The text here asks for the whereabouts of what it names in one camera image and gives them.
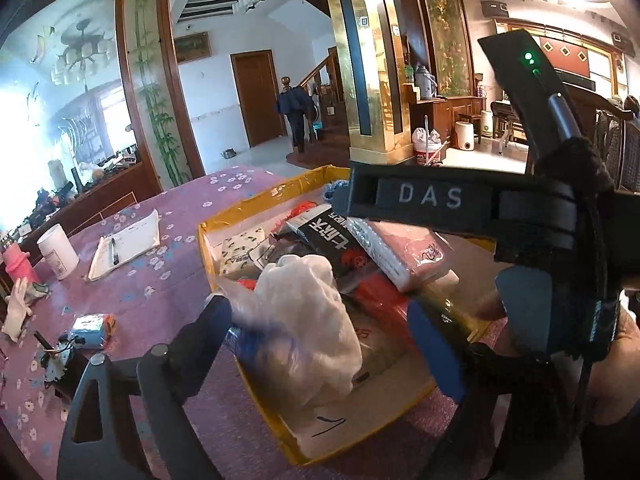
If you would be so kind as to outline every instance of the human hand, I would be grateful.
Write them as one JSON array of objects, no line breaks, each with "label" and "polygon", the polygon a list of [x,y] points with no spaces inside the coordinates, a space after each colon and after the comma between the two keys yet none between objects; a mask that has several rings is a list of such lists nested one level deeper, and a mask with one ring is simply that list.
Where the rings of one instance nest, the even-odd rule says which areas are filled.
[{"label": "human hand", "polygon": [[[478,308],[480,319],[497,320],[504,316],[497,292]],[[501,355],[517,355],[508,323],[498,337],[494,351]],[[575,367],[575,362],[572,366],[569,361],[571,359],[561,358],[554,363],[572,396],[580,370]],[[618,332],[609,355],[593,365],[588,396],[595,401],[591,420],[599,425],[622,420],[640,399],[640,329],[624,308],[620,309]]]},{"label": "human hand", "polygon": [[31,309],[25,304],[25,295],[29,286],[27,278],[18,278],[14,283],[11,295],[6,297],[7,314],[2,326],[2,332],[7,334],[15,343],[22,331],[22,322],[26,316],[32,314]]}]

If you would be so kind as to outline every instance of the pen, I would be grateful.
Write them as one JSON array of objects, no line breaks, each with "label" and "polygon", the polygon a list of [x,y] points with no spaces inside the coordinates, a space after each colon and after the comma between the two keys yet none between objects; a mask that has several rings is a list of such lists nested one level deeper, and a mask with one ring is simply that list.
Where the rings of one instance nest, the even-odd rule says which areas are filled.
[{"label": "pen", "polygon": [[120,257],[118,256],[118,251],[116,251],[116,240],[115,238],[111,239],[111,257],[113,259],[113,265],[117,265],[120,263]]}]

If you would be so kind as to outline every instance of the wooden cabinet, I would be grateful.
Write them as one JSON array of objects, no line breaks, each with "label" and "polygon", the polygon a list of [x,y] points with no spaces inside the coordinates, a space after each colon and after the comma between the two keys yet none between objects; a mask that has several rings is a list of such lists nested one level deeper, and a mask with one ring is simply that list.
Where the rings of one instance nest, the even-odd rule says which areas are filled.
[{"label": "wooden cabinet", "polygon": [[155,196],[159,192],[157,182],[150,181],[144,162],[105,179],[82,193],[73,202],[55,213],[48,221],[29,233],[20,243],[23,251],[31,253],[30,260],[40,260],[38,238],[55,224],[62,225],[69,237],[118,211]]},{"label": "wooden cabinet", "polygon": [[[424,127],[424,117],[429,119],[429,128],[435,128],[443,140],[450,140],[449,137],[455,132],[455,125],[460,114],[479,115],[485,110],[486,99],[474,96],[450,97],[447,99],[429,99],[418,101],[409,105],[411,119],[411,131]],[[453,146],[453,139],[447,145]],[[447,156],[447,149],[442,150],[442,158]]]}]

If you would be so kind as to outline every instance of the white bucket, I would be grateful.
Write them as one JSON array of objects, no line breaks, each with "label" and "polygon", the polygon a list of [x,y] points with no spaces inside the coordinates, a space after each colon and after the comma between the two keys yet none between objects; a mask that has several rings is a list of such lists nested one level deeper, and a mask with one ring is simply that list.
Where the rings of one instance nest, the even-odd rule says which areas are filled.
[{"label": "white bucket", "polygon": [[480,131],[483,134],[494,132],[494,115],[487,110],[482,110],[480,113]]},{"label": "white bucket", "polygon": [[40,237],[38,247],[59,280],[64,280],[78,266],[80,258],[60,224],[54,225]]}]

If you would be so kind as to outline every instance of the staircase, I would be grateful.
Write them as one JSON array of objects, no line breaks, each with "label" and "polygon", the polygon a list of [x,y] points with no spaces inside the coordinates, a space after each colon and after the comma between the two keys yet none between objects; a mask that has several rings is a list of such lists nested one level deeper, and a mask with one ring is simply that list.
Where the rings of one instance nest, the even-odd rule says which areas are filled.
[{"label": "staircase", "polygon": [[[329,55],[299,84],[303,88],[311,86],[314,94],[318,96],[319,120],[322,127],[317,130],[318,138],[312,138],[306,145],[305,153],[289,153],[287,162],[308,170],[327,164],[345,168],[350,162],[351,143],[338,53],[335,47],[331,47],[328,52]],[[328,73],[328,84],[321,81],[322,69],[326,69]]]}]

